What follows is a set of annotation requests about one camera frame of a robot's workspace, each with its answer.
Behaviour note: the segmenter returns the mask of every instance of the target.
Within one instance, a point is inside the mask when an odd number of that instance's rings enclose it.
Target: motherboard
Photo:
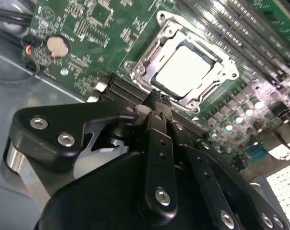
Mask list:
[[[27,40],[43,72],[88,102],[169,95],[174,118],[243,170],[276,148],[267,136],[284,145],[290,130],[282,2],[38,0]],[[275,158],[290,159],[287,144]]]

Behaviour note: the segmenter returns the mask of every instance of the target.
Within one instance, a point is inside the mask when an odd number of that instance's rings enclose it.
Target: black plastic bracket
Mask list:
[[[13,117],[10,139],[15,148],[55,171],[73,167],[83,149],[84,134],[101,131],[117,122],[133,122],[138,111],[129,103],[98,102],[25,108]],[[34,128],[31,119],[43,118],[47,127]],[[61,134],[69,134],[71,146],[59,143]]]
[[[240,229],[203,152],[192,147],[192,142],[180,124],[172,122],[170,126],[175,152],[180,153],[184,165],[193,172],[215,228],[220,230]],[[227,215],[228,217],[224,218],[224,221],[228,222],[223,222],[221,215]]]
[[[168,224],[177,214],[177,189],[172,139],[166,135],[165,116],[152,111],[145,133],[147,157],[144,193],[139,208],[154,226]]]
[[[230,167],[209,143],[201,140],[195,144],[207,156],[209,165],[214,175],[218,176],[222,189],[227,191],[231,195],[232,202],[237,204],[236,213],[246,229],[271,229],[264,223],[263,214],[270,220],[278,218],[282,222],[284,228],[272,223],[274,229],[289,229],[277,211],[234,168]]]

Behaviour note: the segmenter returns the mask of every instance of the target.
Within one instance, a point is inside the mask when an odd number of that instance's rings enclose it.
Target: cable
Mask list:
[[[1,17],[1,16],[0,16],[0,21],[6,22],[9,24],[21,25],[21,26],[25,26],[25,27],[29,27],[31,25],[31,22],[17,20],[14,18]]]
[[[14,44],[17,48],[23,49],[21,45],[21,39],[13,34],[10,34],[0,28],[0,37],[4,38],[5,40],[9,41],[10,43]]]
[[[30,45],[27,45],[25,47],[25,51],[28,54],[29,58],[35,64],[35,67],[36,67],[35,72],[32,75],[30,75],[29,77],[26,77],[26,78],[23,78],[23,79],[16,79],[15,80],[15,79],[2,79],[2,78],[0,78],[0,83],[2,83],[2,84],[17,84],[17,83],[22,83],[22,82],[25,82],[25,81],[27,81],[27,80],[31,79],[32,77],[35,77],[36,75],[39,74],[39,72],[40,72],[40,65],[38,63],[37,58],[32,53],[31,46]]]
[[[31,0],[18,0],[23,6],[25,6],[31,12],[34,12],[36,5]]]
[[[278,140],[288,149],[290,150],[290,146],[286,143],[286,141],[283,139],[283,137],[281,136],[281,134],[277,131],[273,132],[275,134],[275,136],[278,138]]]
[[[0,21],[21,26],[30,26],[32,15],[0,9]]]
[[[14,17],[14,18],[19,18],[22,20],[31,20],[32,19],[32,15],[30,14],[26,14],[26,13],[20,13],[20,12],[15,12],[15,11],[10,11],[10,10],[5,10],[5,9],[0,9],[0,16],[3,17]]]

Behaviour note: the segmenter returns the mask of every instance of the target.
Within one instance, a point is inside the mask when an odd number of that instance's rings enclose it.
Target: screw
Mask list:
[[[48,127],[48,122],[41,117],[34,117],[30,120],[30,125],[35,129],[45,129]]]
[[[170,205],[170,196],[168,193],[159,188],[155,192],[155,198],[158,200],[158,202],[163,206],[169,206]]]
[[[183,130],[182,125],[180,125],[180,124],[176,124],[175,126],[176,126],[179,130],[181,130],[181,131]]]
[[[137,66],[136,72],[139,74],[143,74],[145,72],[144,68],[142,66]]]
[[[131,68],[131,64],[128,63],[128,62],[125,63],[125,66],[126,66],[127,68]]]
[[[65,147],[71,147],[74,145],[75,140],[72,135],[62,133],[58,136],[58,142]]]
[[[129,107],[129,106],[127,106],[127,110],[128,110],[129,112],[131,112],[131,113],[133,113],[133,112],[134,112],[134,109],[133,109],[133,108],[131,108],[131,107]]]
[[[69,74],[69,70],[66,69],[66,68],[62,68],[60,70],[60,74],[63,75],[63,76],[67,76]]]
[[[228,213],[225,211],[220,212],[220,218],[222,222],[229,228],[229,229],[234,229],[234,221],[233,219],[229,216]]]
[[[278,219],[278,217],[274,216],[274,221],[279,225],[279,227],[281,227],[282,229],[284,228],[283,223],[281,222],[281,220]]]
[[[271,220],[264,213],[261,214],[261,219],[262,219],[263,223],[265,223],[266,226],[268,226],[269,228],[272,229],[274,227]]]
[[[202,145],[205,149],[209,150],[210,146],[206,142],[202,142]]]
[[[192,108],[195,107],[196,104],[197,104],[197,103],[196,103],[195,101],[191,101],[191,102],[187,105],[187,107],[192,109]]]

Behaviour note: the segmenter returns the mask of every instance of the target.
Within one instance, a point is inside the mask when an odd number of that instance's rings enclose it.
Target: cpu socket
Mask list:
[[[235,62],[203,39],[183,17],[159,11],[160,31],[137,62],[126,61],[125,70],[142,89],[158,89],[173,104],[199,113],[199,105],[225,80],[235,80]]]

